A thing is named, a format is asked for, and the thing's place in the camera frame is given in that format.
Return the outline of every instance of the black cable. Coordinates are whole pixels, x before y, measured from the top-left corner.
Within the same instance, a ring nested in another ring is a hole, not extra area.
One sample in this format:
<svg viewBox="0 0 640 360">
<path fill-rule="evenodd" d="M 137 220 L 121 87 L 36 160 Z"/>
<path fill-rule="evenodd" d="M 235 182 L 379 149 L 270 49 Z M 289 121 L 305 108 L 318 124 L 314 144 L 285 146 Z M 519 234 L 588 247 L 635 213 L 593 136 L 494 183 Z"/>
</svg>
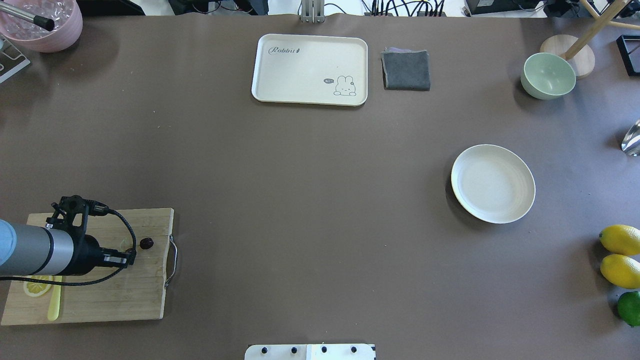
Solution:
<svg viewBox="0 0 640 360">
<path fill-rule="evenodd" d="M 328 6 L 328 5 L 334 5 L 336 8 L 340 9 L 340 11 L 342 11 L 342 13 L 346 13 L 346 12 L 345 12 L 341 7 L 337 6 L 337 5 L 336 5 L 336 4 L 334 4 L 334 3 L 326 3 L 326 4 L 324 4 L 324 5 L 325 5 L 325 6 Z"/>
<path fill-rule="evenodd" d="M 367 6 L 367 3 L 365 3 L 364 0 L 360 0 L 360 1 L 364 5 L 364 9 L 367 10 L 369 13 L 371 13 L 371 9 Z"/>
<path fill-rule="evenodd" d="M 395 0 L 389 0 L 387 1 L 387 9 L 385 10 L 385 15 L 389 16 L 389 5 L 393 4 L 394 6 L 396 5 Z M 396 13 L 396 16 L 400 16 L 398 15 L 398 9 L 394 9 L 394 12 Z"/>
<path fill-rule="evenodd" d="M 249 11 L 244 11 L 243 9 L 238 8 L 238 4 L 235 4 L 235 3 L 234 3 L 234 5 L 236 6 L 236 8 L 235 8 L 235 9 L 230 9 L 230 8 L 225 8 L 224 6 L 222 6 L 222 2 L 220 3 L 220 7 L 221 7 L 221 8 L 223 8 L 223 9 L 225 9 L 225 10 L 229 10 L 230 12 L 243 12 L 243 13 L 250 13 L 250 12 L 254 11 L 254 10 L 253 10 L 253 8 L 251 8 L 251 10 L 249 10 Z"/>
<path fill-rule="evenodd" d="M 607 2 L 607 4 L 602 8 L 602 11 L 600 12 L 600 15 L 602 15 L 602 13 L 604 13 L 605 11 L 607 11 L 607 8 L 609 7 L 609 5 L 611 5 L 610 2 Z"/>
<path fill-rule="evenodd" d="M 127 230 L 129 230 L 129 234 L 131 234 L 131 239 L 133 240 L 133 248 L 131 248 L 131 252 L 134 254 L 136 254 L 136 234 L 133 232 L 133 229 L 131 228 L 131 225 L 129 225 L 129 222 L 127 221 L 127 219 L 125 219 L 122 214 L 120 214 L 119 212 L 115 211 L 115 210 L 109 210 L 110 214 L 113 214 L 115 216 L 117 216 L 118 218 L 120 218 L 120 220 L 124 223 L 124 226 L 127 227 Z M 13 281 L 27 281 L 27 282 L 37 282 L 40 284 L 51 284 L 51 285 L 60 285 L 60 286 L 84 286 L 84 285 L 93 285 L 93 284 L 97 284 L 99 282 L 105 281 L 105 280 L 109 280 L 110 278 L 114 277 L 115 275 L 118 274 L 118 272 L 121 272 L 124 268 L 118 268 L 116 271 L 112 272 L 111 274 L 97 279 L 97 280 L 92 280 L 92 281 L 83 281 L 83 282 L 66 282 L 66 281 L 49 281 L 49 280 L 40 280 L 40 279 L 32 279 L 30 277 L 21 277 L 21 276 L 0 276 L 0 281 L 7 281 L 7 280 L 13 280 Z"/>
<path fill-rule="evenodd" d="M 195 4 L 191 4 L 191 7 L 192 7 L 195 11 L 197 11 L 198 13 L 203 13 L 204 15 L 207 15 L 208 13 L 212 13 L 212 12 L 216 11 L 217 9 L 219 9 L 219 8 L 220 8 L 220 6 L 222 5 L 219 1 L 214 1 L 214 2 L 215 2 L 216 4 L 218 4 L 218 7 L 217 7 L 217 8 L 215 8 L 215 9 L 213 9 L 213 10 L 211 10 L 211 11 L 209 11 L 209 12 L 203 12 L 203 11 L 198 10 L 198 8 L 196 8 L 196 5 L 195 5 Z"/>
<path fill-rule="evenodd" d="M 580 10 L 580 5 L 572 3 L 571 9 L 573 10 L 573 15 L 575 17 L 580 17 L 580 14 L 578 13 L 578 10 Z"/>
<path fill-rule="evenodd" d="M 429 16 L 433 16 L 433 12 L 434 12 L 433 5 L 431 5 L 431 3 L 429 2 L 426 2 L 425 4 L 427 6 L 425 6 L 425 9 L 424 9 L 424 16 L 427 16 L 427 14 L 429 14 Z M 420 10 L 422 10 L 422 7 L 418 9 L 418 15 L 420 15 Z"/>
<path fill-rule="evenodd" d="M 406 4 L 406 2 L 405 2 L 404 0 L 400 0 L 400 1 L 402 1 L 402 4 L 404 5 L 404 8 L 406 9 L 406 14 L 407 14 L 407 15 L 409 15 L 409 16 L 411 16 L 411 15 L 409 14 L 409 6 L 407 6 L 407 4 Z"/>
<path fill-rule="evenodd" d="M 528 12 L 528 13 L 537 12 L 538 10 L 540 10 L 540 9 L 544 8 L 544 7 L 547 5 L 547 2 L 546 2 L 546 0 L 545 0 L 545 1 L 543 1 L 543 4 L 542 4 L 542 5 L 540 5 L 539 7 L 535 8 L 535 9 L 525 9 L 525 8 L 523 8 L 523 7 L 522 7 L 522 5 L 520 5 L 520 4 L 518 4 L 518 3 L 516 3 L 516 1 L 515 1 L 515 0 L 511 0 L 511 2 L 512 2 L 512 3 L 514 3 L 514 4 L 516 4 L 516 5 L 518 5 L 518 7 L 519 7 L 521 10 L 523 10 L 523 11 L 525 11 L 525 12 Z"/>
<path fill-rule="evenodd" d="M 409 4 L 415 4 L 415 3 L 423 3 L 424 0 L 416 0 L 416 1 L 409 1 L 408 3 L 406 3 L 407 5 Z M 404 4 L 402 5 L 398 5 L 398 6 L 393 6 L 392 8 L 389 8 L 389 10 L 393 10 L 394 8 L 399 8 L 400 6 L 404 6 Z"/>
<path fill-rule="evenodd" d="M 413 11 L 409 16 L 413 16 L 416 10 L 418 11 L 418 16 L 420 16 L 420 9 L 422 8 L 422 5 L 425 5 L 425 4 L 427 5 L 427 11 L 429 11 L 429 9 L 433 10 L 433 6 L 429 3 L 429 1 L 422 0 L 422 1 L 419 1 L 419 3 L 420 4 L 416 5 L 416 7 L 413 8 Z"/>
</svg>

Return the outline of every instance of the lime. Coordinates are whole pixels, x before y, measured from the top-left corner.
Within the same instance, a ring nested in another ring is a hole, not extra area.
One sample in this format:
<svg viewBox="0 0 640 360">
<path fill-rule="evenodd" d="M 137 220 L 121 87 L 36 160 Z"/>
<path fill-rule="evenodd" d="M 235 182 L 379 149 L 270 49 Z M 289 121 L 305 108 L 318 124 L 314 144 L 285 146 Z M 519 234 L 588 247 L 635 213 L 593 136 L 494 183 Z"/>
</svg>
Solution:
<svg viewBox="0 0 640 360">
<path fill-rule="evenodd" d="M 53 281 L 53 276 L 51 275 L 29 275 L 25 277 L 29 277 L 30 279 Z M 51 284 L 40 284 L 39 282 L 25 281 L 23 288 L 24 293 L 29 295 L 30 297 L 39 297 L 49 291 L 49 289 L 51 289 Z"/>
<path fill-rule="evenodd" d="M 640 230 L 628 225 L 612 225 L 600 233 L 600 242 L 607 250 L 622 255 L 640 254 Z"/>
<path fill-rule="evenodd" d="M 640 325 L 640 291 L 631 291 L 620 296 L 618 315 L 631 326 Z"/>
</svg>

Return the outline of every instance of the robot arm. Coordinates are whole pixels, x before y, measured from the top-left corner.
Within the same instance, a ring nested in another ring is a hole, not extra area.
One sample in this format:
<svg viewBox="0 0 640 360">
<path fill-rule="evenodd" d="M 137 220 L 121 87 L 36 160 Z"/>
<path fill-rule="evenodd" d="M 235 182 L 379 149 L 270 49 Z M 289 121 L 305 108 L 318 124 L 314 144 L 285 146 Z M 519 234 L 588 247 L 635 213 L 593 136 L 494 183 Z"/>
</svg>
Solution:
<svg viewBox="0 0 640 360">
<path fill-rule="evenodd" d="M 84 275 L 96 266 L 118 268 L 113 274 L 100 279 L 103 281 L 133 265 L 136 236 L 117 211 L 78 195 L 62 197 L 59 204 L 54 202 L 51 206 L 55 211 L 47 218 L 45 227 L 0 220 L 0 280 L 19 280 L 4 277 L 6 275 Z M 120 218 L 131 233 L 133 245 L 125 252 L 100 247 L 98 241 L 86 233 L 89 216 L 109 214 Z M 80 225 L 74 225 L 76 215 L 82 216 Z"/>
</svg>

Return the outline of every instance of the metal bracket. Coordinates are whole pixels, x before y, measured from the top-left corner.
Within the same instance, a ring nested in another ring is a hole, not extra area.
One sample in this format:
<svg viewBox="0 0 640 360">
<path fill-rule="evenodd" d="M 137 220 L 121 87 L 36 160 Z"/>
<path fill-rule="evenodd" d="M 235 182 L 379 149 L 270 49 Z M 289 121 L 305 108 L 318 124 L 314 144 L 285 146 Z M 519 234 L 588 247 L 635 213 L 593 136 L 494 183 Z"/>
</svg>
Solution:
<svg viewBox="0 0 640 360">
<path fill-rule="evenodd" d="M 324 22 L 324 0 L 302 0 L 300 21 Z"/>
<path fill-rule="evenodd" d="M 175 246 L 173 235 L 169 235 L 169 244 L 173 246 L 173 271 L 171 272 L 171 275 L 169 275 L 169 277 L 167 277 L 164 282 L 165 289 L 167 288 L 167 286 L 169 286 L 169 282 L 171 281 L 171 278 L 175 275 L 175 268 L 178 264 L 178 247 Z"/>
<path fill-rule="evenodd" d="M 251 345 L 244 353 L 244 360 L 376 360 L 376 345 Z"/>
</svg>

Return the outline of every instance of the rabbit cartoon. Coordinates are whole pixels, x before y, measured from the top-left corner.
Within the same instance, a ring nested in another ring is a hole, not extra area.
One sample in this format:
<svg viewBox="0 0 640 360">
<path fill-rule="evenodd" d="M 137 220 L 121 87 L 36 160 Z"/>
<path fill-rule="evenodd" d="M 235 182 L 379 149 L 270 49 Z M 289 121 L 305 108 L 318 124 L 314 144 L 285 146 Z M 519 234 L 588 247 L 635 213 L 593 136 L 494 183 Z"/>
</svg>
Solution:
<svg viewBox="0 0 640 360">
<path fill-rule="evenodd" d="M 338 76 L 338 82 L 335 85 L 334 95 L 355 96 L 356 86 L 353 84 L 352 76 Z"/>
</svg>

